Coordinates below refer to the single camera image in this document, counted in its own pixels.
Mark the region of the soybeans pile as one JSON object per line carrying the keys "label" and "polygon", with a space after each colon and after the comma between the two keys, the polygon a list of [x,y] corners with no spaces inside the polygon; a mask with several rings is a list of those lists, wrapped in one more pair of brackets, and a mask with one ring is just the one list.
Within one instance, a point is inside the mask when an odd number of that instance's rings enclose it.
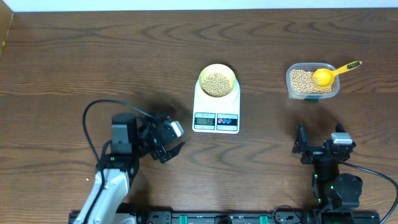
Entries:
{"label": "soybeans pile", "polygon": [[290,82],[292,88],[297,93],[308,93],[308,94],[323,94],[332,93],[333,89],[331,86],[328,88],[318,88],[312,81],[313,72],[305,70],[293,69],[290,72]]}

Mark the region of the yellow plastic scoop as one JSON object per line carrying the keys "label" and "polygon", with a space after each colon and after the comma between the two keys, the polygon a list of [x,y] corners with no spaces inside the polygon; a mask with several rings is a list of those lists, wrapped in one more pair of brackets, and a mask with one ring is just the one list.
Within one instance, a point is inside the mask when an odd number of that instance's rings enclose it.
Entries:
{"label": "yellow plastic scoop", "polygon": [[335,77],[342,73],[354,70],[362,65],[362,61],[355,61],[346,64],[336,70],[329,70],[326,68],[320,68],[316,70],[312,75],[312,81],[318,88],[328,88],[335,80]]}

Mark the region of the clear plastic container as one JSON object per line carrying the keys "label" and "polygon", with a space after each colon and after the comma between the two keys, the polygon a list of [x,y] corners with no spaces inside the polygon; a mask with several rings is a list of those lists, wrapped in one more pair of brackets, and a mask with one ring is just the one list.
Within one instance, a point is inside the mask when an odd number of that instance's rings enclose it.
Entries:
{"label": "clear plastic container", "polygon": [[296,63],[286,73],[289,98],[297,100],[320,100],[334,97],[340,90],[340,80],[335,78],[332,86],[318,88],[312,82],[313,73],[321,68],[334,70],[328,63]]}

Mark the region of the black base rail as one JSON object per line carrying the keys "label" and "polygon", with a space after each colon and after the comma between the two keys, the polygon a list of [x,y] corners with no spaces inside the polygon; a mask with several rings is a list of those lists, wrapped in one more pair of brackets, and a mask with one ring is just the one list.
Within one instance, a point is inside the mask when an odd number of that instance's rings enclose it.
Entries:
{"label": "black base rail", "polygon": [[166,210],[138,210],[136,206],[123,203],[116,214],[104,221],[92,223],[133,223],[133,224],[298,224],[298,223],[370,223],[380,222],[380,216],[373,212],[325,212],[296,211],[288,206],[280,206],[272,212],[228,213],[228,212],[173,212]]}

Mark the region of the white digital kitchen scale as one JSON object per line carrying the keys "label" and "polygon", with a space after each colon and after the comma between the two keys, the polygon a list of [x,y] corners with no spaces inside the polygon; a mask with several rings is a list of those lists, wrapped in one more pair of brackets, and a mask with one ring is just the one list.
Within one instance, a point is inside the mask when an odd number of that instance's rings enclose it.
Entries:
{"label": "white digital kitchen scale", "polygon": [[207,95],[198,80],[195,85],[192,130],[197,133],[238,134],[240,129],[241,89],[235,81],[223,97]]}

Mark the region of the yellow plastic bowl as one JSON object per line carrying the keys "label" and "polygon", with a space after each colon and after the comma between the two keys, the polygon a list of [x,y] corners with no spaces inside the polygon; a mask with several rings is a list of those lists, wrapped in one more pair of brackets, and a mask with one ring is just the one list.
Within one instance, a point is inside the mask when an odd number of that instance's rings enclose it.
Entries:
{"label": "yellow plastic bowl", "polygon": [[217,63],[205,67],[198,78],[199,86],[208,96],[220,98],[232,92],[236,76],[231,68]]}

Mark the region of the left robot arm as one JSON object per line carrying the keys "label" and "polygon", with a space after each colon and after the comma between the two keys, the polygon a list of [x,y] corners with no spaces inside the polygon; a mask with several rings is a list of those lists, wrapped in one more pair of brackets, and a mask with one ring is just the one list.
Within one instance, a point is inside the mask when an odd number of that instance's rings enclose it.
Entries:
{"label": "left robot arm", "polygon": [[119,113],[112,117],[111,129],[112,139],[104,144],[96,165],[94,186],[74,223],[112,223],[139,171],[139,159],[149,154],[164,164],[184,145],[167,149],[184,130],[166,115]]}

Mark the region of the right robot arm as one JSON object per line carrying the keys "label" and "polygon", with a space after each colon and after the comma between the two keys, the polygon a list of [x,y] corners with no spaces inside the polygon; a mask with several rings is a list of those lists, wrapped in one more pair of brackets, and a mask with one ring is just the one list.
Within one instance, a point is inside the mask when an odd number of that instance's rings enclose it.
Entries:
{"label": "right robot arm", "polygon": [[339,165],[350,158],[356,147],[351,136],[337,124],[330,139],[321,146],[309,146],[302,123],[292,148],[301,154],[302,164],[314,167],[312,188],[318,207],[303,213],[302,223],[354,223],[353,209],[359,207],[363,181],[360,177],[340,173]]}

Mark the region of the green tape label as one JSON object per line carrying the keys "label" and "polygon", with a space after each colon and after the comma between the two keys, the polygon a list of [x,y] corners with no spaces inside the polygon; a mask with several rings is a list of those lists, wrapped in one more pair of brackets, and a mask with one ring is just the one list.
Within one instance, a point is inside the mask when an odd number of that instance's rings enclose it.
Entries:
{"label": "green tape label", "polygon": [[304,99],[305,101],[311,102],[311,103],[318,103],[319,99],[314,99],[314,98],[306,98]]}

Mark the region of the soybeans in yellow bowl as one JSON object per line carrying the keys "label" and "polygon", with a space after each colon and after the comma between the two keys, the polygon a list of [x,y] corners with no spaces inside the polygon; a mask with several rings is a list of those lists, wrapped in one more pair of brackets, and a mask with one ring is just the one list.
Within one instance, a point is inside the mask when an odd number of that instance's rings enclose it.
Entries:
{"label": "soybeans in yellow bowl", "polygon": [[232,90],[229,78],[220,73],[208,75],[202,83],[203,91],[212,97],[223,97]]}

